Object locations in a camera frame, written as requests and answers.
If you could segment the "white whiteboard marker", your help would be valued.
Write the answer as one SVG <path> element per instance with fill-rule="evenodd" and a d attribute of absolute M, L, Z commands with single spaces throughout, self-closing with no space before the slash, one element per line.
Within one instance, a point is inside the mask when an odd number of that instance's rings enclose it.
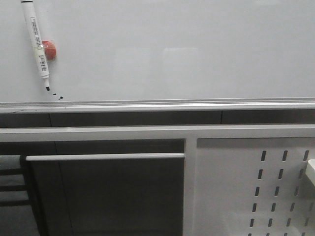
<path fill-rule="evenodd" d="M 48 62 L 45 55 L 45 49 L 42 43 L 38 20 L 35 13 L 34 3 L 32 0 L 20 1 L 27 25 L 28 33 L 31 39 L 31 45 L 34 51 L 35 62 L 40 77 L 44 81 L 44 86 L 47 91 L 50 90 L 50 72 Z"/>

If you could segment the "dark grey cabinet panel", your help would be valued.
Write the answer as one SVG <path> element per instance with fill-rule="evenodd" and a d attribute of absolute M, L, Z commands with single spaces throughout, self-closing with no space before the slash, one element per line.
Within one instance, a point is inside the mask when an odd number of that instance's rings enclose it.
<path fill-rule="evenodd" d="M 51 236 L 180 236 L 184 160 L 30 163 Z"/>

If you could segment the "white whiteboard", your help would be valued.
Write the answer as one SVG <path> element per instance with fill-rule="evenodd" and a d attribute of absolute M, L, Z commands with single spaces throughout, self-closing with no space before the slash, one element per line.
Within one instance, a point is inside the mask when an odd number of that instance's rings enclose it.
<path fill-rule="evenodd" d="M 312 0 L 36 0 L 40 78 L 23 7 L 0 3 L 2 113 L 312 109 Z"/>

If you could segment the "white metal rack frame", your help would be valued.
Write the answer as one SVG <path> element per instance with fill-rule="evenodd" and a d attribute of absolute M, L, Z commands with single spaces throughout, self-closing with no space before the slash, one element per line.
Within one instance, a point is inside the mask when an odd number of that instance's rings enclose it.
<path fill-rule="evenodd" d="M 7 142 L 168 140 L 185 141 L 184 235 L 194 236 L 197 142 L 200 139 L 313 138 L 315 127 L 301 125 L 134 126 L 3 128 L 0 140 Z"/>

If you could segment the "red round magnet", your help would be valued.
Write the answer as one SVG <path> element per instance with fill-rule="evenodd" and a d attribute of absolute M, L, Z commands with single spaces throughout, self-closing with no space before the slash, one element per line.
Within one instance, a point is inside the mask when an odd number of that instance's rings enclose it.
<path fill-rule="evenodd" d="M 51 41 L 42 41 L 44 52 L 48 60 L 54 60 L 57 55 L 55 44 Z"/>

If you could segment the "white pegboard panel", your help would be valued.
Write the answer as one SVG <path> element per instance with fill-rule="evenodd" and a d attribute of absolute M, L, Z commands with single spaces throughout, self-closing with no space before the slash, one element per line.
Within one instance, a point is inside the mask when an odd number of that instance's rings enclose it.
<path fill-rule="evenodd" d="M 313 138 L 200 139 L 195 236 L 312 236 Z"/>

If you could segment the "black chair backrest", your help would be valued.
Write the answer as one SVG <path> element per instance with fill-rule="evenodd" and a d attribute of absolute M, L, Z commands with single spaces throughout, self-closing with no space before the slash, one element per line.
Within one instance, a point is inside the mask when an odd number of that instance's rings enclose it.
<path fill-rule="evenodd" d="M 0 156 L 0 206 L 30 206 L 28 170 L 20 155 Z"/>

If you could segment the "white shelf bracket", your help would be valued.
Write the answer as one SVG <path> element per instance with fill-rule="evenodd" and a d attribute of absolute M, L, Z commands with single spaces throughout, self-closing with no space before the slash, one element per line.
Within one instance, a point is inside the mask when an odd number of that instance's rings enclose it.
<path fill-rule="evenodd" d="M 315 198 L 315 160 L 308 160 L 302 179 L 301 193 L 306 198 Z"/>

